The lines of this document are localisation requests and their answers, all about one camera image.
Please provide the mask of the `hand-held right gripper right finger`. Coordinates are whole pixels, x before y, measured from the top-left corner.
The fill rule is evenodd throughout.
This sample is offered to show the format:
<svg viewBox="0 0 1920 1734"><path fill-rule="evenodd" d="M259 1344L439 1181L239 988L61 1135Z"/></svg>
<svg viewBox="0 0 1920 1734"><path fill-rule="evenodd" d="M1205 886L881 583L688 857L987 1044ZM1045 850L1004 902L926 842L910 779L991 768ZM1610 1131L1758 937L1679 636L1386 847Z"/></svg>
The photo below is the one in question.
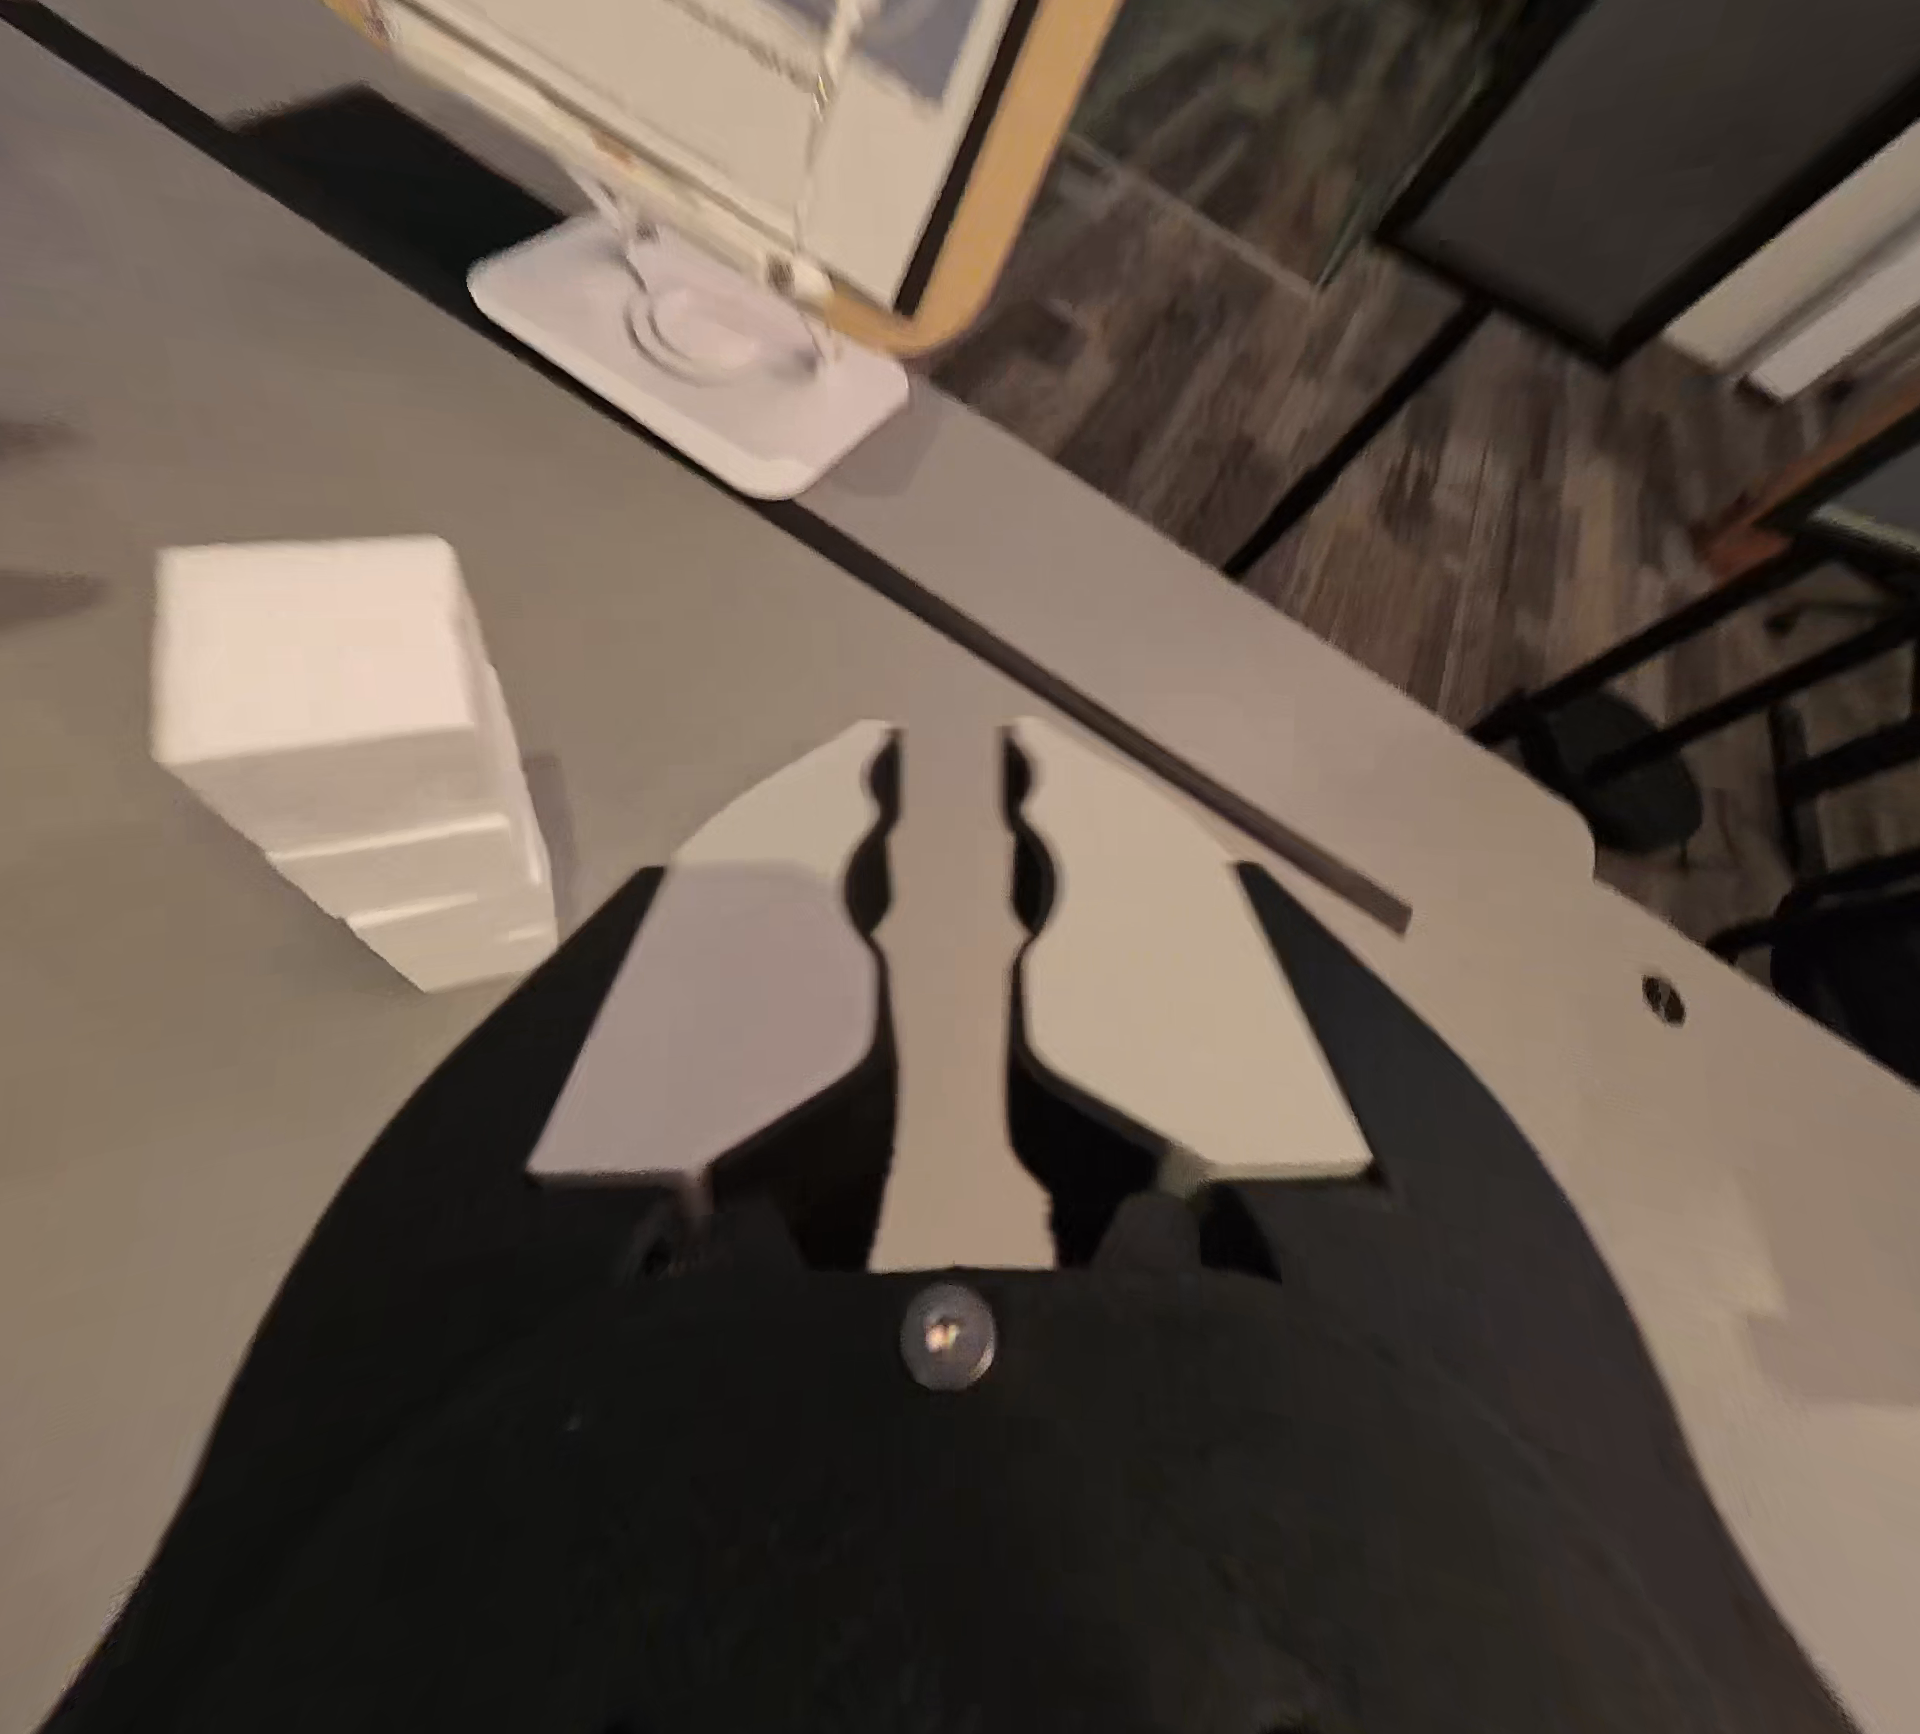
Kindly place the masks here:
<svg viewBox="0 0 1920 1734"><path fill-rule="evenodd" d="M1020 946L1006 1119L1057 1263L1139 1194L1364 1181L1370 1146L1258 914L1194 805L1064 724L1002 730Z"/></svg>

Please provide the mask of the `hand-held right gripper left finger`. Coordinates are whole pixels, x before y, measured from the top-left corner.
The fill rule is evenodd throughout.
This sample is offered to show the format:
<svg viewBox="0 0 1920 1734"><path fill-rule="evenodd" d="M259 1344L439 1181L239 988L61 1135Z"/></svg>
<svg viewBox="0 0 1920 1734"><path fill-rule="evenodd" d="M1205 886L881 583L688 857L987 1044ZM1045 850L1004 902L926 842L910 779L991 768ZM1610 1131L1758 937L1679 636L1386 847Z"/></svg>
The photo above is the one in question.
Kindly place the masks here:
<svg viewBox="0 0 1920 1734"><path fill-rule="evenodd" d="M877 931L900 730L857 720L714 812L660 873L525 1163L685 1215L769 1204L810 1263L868 1263L900 1062Z"/></svg>

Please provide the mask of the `white hard foam cube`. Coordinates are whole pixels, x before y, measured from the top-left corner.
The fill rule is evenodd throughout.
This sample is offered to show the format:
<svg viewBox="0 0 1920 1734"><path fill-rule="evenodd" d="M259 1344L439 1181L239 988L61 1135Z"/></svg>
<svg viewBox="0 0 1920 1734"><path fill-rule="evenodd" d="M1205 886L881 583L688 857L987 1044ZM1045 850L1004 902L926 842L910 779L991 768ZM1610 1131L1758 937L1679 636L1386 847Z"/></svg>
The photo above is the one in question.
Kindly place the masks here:
<svg viewBox="0 0 1920 1734"><path fill-rule="evenodd" d="M485 730L491 796L477 812L422 829L267 850L276 874L335 918L357 923L417 907L552 891L552 868L503 708Z"/></svg>
<svg viewBox="0 0 1920 1734"><path fill-rule="evenodd" d="M267 855L505 816L505 726L455 550L160 550L152 755Z"/></svg>
<svg viewBox="0 0 1920 1734"><path fill-rule="evenodd" d="M429 886L339 923L422 994L520 978L560 946L554 874L546 859L510 883Z"/></svg>

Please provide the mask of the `white and wooden document stand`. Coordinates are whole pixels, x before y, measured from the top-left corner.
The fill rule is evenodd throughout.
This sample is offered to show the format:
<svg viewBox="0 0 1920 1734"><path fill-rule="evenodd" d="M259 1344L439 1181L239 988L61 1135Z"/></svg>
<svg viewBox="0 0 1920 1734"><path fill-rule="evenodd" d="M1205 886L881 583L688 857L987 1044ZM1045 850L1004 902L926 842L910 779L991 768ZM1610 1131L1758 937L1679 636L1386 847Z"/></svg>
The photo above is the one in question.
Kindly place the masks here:
<svg viewBox="0 0 1920 1734"><path fill-rule="evenodd" d="M651 174L608 183L575 166L568 142L531 140L518 119L393 54L356 0L322 2L400 67L537 149L584 195L587 211L467 271L482 318L747 498L802 496L905 410L905 365L979 317L1038 199L973 313L940 341L911 341L896 321L802 274L798 258L711 248L673 219L682 199L664 197ZM1122 2L1049 0L1045 26L1080 31L1072 46L1085 56L1051 162Z"/></svg>

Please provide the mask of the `printed instruction sheet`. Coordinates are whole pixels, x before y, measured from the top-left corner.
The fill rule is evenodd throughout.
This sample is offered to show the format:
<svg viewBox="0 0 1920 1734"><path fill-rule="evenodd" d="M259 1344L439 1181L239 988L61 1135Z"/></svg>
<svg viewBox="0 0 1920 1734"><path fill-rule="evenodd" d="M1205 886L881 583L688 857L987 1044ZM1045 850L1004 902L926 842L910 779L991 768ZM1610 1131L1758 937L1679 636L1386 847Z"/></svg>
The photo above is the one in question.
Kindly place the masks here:
<svg viewBox="0 0 1920 1734"><path fill-rule="evenodd" d="M1000 274L1087 56L1049 0L353 0L395 56L682 226L897 323Z"/></svg>

